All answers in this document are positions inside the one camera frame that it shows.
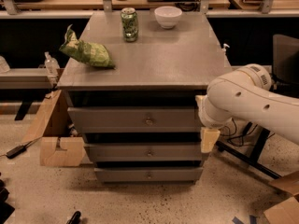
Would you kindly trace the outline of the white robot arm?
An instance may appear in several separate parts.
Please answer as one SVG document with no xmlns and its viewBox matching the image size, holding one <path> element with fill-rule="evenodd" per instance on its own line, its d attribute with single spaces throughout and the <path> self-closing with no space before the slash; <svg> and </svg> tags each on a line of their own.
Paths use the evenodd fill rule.
<svg viewBox="0 0 299 224">
<path fill-rule="evenodd" d="M 201 151 L 209 153 L 221 128 L 233 118 L 253 122 L 299 144 L 299 99 L 270 91 L 269 73 L 248 64 L 212 80 L 206 95 L 195 97 L 202 123 Z"/>
</svg>

